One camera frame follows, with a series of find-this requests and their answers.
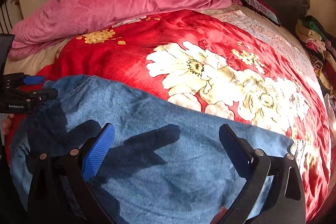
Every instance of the black bracket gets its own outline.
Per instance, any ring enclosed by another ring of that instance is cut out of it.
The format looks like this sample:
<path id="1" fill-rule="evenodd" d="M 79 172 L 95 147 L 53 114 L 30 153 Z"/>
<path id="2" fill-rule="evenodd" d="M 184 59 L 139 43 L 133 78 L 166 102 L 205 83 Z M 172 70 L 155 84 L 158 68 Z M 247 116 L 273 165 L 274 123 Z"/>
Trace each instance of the black bracket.
<path id="1" fill-rule="evenodd" d="M 232 129 L 223 124 L 219 140 L 238 175 L 246 183 L 220 224 L 304 224 L 305 195 L 294 156 L 268 156 L 261 149 L 253 149 Z M 274 176 L 266 201 L 259 215 L 248 219 L 267 176 Z"/>
<path id="2" fill-rule="evenodd" d="M 112 125 L 107 123 L 98 135 L 88 139 L 81 149 L 65 156 L 40 155 L 36 162 L 28 197 L 28 219 L 31 224 L 99 223 L 116 224 L 104 211 L 89 184 L 83 179 L 84 160 Z M 86 220 L 71 212 L 60 176 L 66 176 Z"/>
<path id="3" fill-rule="evenodd" d="M 22 85 L 37 85 L 44 82 L 43 76 L 30 76 L 22 72 L 4 75 L 5 65 L 11 49 L 14 35 L 0 34 L 0 113 L 31 114 L 33 108 L 41 102 L 57 97 L 55 89 L 18 90 Z"/>

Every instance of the patterned pillow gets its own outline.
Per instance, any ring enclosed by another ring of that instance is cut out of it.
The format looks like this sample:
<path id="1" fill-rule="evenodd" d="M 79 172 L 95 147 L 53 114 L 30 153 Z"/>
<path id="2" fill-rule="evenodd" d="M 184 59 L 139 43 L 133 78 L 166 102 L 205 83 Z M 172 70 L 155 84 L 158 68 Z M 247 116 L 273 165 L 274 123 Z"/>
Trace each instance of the patterned pillow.
<path id="1" fill-rule="evenodd" d="M 280 22 L 274 13 L 274 10 L 261 0 L 242 0 L 244 6 L 256 11 L 258 14 L 266 17 L 274 24 L 280 26 Z"/>

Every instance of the floral blanket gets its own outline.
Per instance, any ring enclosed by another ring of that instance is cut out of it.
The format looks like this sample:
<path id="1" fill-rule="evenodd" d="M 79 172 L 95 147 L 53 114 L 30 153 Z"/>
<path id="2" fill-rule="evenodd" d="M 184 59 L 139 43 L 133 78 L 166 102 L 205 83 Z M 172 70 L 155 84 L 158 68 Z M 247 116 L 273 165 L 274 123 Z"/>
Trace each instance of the floral blanket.
<path id="1" fill-rule="evenodd" d="M 207 15 L 181 10 L 132 22 L 73 38 L 39 74 L 97 75 L 291 137 L 312 218 L 327 195 L 329 129 L 302 74 L 272 46 Z"/>

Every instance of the bed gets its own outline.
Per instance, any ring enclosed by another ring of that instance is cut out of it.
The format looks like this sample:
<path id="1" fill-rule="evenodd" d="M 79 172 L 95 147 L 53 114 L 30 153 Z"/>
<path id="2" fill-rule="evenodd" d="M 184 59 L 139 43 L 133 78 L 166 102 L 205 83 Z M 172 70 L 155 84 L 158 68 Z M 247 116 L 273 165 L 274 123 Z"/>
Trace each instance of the bed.
<path id="1" fill-rule="evenodd" d="M 108 28 L 56 37 L 54 45 L 45 44 L 22 60 L 9 59 L 5 73 L 23 71 L 53 81 L 98 75 L 182 107 L 285 135 L 293 140 L 290 152 L 302 175 L 311 220 L 327 196 L 331 142 L 319 83 L 293 36 L 308 2 L 265 1 L 281 11 L 282 26 L 238 4 L 198 12 L 176 8 L 137 13 L 104 24 Z M 288 16 L 289 10 L 295 12 Z"/>

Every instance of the clothes pile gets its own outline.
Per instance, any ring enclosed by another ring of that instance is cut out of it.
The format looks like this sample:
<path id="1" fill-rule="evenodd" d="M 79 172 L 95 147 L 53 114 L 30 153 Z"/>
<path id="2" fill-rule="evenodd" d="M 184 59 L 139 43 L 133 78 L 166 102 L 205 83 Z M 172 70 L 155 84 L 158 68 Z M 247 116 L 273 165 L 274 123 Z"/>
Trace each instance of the clothes pile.
<path id="1" fill-rule="evenodd" d="M 336 94 L 336 38 L 313 16 L 299 19 L 295 33 L 310 58 L 322 93 Z"/>

